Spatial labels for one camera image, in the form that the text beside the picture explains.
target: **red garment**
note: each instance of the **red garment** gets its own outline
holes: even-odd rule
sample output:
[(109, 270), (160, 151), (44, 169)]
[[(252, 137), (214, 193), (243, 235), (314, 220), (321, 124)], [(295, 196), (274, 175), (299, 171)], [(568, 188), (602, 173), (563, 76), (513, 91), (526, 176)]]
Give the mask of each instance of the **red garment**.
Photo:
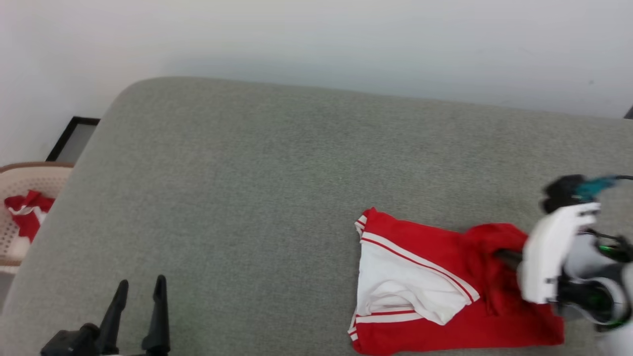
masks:
[(4, 200), (4, 206), (11, 218), (20, 228), (19, 236), (27, 237), (31, 243), (51, 209), (55, 199), (46, 198), (38, 191), (29, 190), (27, 196), (10, 196)]
[(367, 210), (356, 225), (362, 236), (369, 239), (382, 236), (400, 248), (440, 265), (458, 276), (462, 284), (466, 281), (480, 295), (479, 299), (472, 298), (473, 303), (463, 307), (443, 326), (427, 319), (355, 322), (349, 333), (357, 352), (390, 355), (402, 351), (563, 343), (562, 318), (555, 316), (549, 305), (523, 300), (516, 272), (492, 256), (500, 248), (522, 251), (527, 235), (513, 225), (486, 224), (459, 234), (397, 220), (374, 208)]

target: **gray upholstery fabric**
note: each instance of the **gray upholstery fabric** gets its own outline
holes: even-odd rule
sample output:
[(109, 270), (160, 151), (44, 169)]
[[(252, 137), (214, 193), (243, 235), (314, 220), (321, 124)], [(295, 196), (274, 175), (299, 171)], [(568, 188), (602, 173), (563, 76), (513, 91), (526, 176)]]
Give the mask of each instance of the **gray upholstery fabric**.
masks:
[[(35, 240), (1, 343), (6, 356), (33, 355), (59, 329), (98, 324), (127, 278), (119, 346), (138, 352), (164, 274), (173, 355), (353, 355), (353, 222), (364, 209), (457, 231), (530, 229), (542, 187), (557, 176), (633, 173), (631, 137), (631, 120), (224, 80), (140, 82), (99, 124)], [(604, 203), (606, 231), (633, 235), (633, 186)], [(565, 346), (433, 354), (596, 353), (579, 321)]]

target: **laundry basket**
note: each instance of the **laundry basket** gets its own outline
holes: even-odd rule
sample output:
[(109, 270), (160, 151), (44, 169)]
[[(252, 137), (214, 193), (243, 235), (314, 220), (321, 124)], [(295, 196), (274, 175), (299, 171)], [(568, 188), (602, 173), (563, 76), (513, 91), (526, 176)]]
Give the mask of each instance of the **laundry basket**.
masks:
[(33, 162), (0, 168), (0, 271), (17, 273), (27, 255), (28, 238), (18, 236), (18, 226), (4, 207), (10, 196), (26, 195), (29, 189), (48, 198), (57, 198), (66, 184), (73, 165), (58, 162)]

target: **red and white clothing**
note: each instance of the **red and white clothing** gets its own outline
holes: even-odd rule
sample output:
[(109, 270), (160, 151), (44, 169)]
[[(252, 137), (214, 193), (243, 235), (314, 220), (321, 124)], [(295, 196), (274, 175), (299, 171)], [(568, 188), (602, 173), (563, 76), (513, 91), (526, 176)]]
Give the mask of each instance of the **red and white clothing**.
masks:
[(6, 198), (4, 206), (11, 213), (13, 222), (20, 228), (18, 235), (28, 238), (32, 243), (54, 202), (55, 199), (46, 198), (38, 191), (29, 190), (26, 196), (16, 195)]
[(549, 305), (524, 301), (517, 275), (492, 257), (521, 251), (527, 236), (509, 224), (466, 234), (397, 220), (372, 208), (355, 223), (361, 236), (356, 351), (557, 345), (563, 321)]

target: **white wall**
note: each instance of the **white wall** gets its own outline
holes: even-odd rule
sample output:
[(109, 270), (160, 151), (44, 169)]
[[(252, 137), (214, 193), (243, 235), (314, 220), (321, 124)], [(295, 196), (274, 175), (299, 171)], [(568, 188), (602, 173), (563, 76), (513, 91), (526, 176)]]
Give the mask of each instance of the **white wall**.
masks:
[(75, 115), (203, 75), (622, 117), (630, 0), (0, 0)]
[(4, 27), (0, 12), (0, 166), (43, 161), (74, 109)]

